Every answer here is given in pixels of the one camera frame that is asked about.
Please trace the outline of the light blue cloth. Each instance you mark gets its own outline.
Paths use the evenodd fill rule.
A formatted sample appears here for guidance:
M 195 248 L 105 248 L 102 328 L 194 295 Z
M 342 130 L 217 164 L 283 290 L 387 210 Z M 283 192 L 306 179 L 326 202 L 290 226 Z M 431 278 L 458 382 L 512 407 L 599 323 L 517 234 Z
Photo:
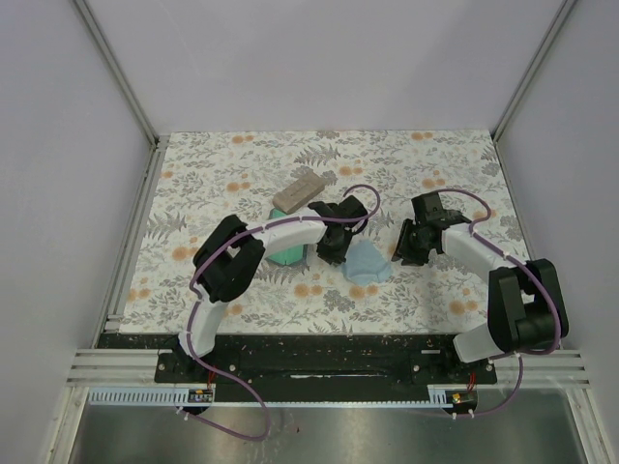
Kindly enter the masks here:
M 358 286 L 383 283 L 392 276 L 391 263 L 370 241 L 352 246 L 341 266 L 343 276 Z

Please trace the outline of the grey-blue glasses case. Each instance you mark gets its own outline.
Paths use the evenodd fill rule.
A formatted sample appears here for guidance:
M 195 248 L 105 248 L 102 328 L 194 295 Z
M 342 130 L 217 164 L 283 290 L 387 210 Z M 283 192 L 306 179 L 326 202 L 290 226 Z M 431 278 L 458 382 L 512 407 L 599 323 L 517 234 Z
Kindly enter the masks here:
M 275 221 L 286 216 L 286 213 L 273 207 L 268 215 L 268 220 Z M 307 262 L 307 245 L 296 245 L 288 248 L 283 248 L 278 252 L 271 253 L 266 257 L 266 260 L 280 267 L 294 267 L 303 265 Z

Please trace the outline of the beige felt glasses case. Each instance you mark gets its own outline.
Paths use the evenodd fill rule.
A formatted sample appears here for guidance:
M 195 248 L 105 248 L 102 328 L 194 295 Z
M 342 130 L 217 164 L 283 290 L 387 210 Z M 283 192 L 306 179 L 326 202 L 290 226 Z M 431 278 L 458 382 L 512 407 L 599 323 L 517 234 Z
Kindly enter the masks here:
M 277 192 L 272 204 L 276 209 L 290 215 L 307 205 L 324 188 L 324 180 L 311 171 L 296 179 L 288 187 Z

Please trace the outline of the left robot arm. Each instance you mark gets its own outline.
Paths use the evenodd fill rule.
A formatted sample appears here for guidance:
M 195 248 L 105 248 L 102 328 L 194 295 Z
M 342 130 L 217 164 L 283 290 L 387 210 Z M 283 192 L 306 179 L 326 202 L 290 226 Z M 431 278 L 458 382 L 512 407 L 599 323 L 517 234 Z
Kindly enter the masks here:
M 228 305 L 249 289 L 263 260 L 289 248 L 314 246 L 319 259 L 339 266 L 352 238 L 375 213 L 349 195 L 340 203 L 311 202 L 255 226 L 236 215 L 225 217 L 193 258 L 190 290 L 197 301 L 178 335 L 185 354 L 198 359 L 213 351 Z

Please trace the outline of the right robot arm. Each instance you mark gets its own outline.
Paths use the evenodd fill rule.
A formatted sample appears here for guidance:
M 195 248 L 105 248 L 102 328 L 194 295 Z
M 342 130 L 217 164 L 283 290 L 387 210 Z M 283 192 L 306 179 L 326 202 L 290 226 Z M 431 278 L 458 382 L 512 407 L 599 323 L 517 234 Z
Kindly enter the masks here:
M 469 219 L 443 206 L 444 189 L 411 200 L 414 217 L 399 232 L 392 260 L 422 267 L 430 256 L 445 254 L 487 284 L 486 322 L 454 337 L 463 363 L 500 359 L 515 353 L 553 353 L 569 332 L 569 321 L 555 266 L 547 259 L 521 261 L 476 229 L 490 219 Z

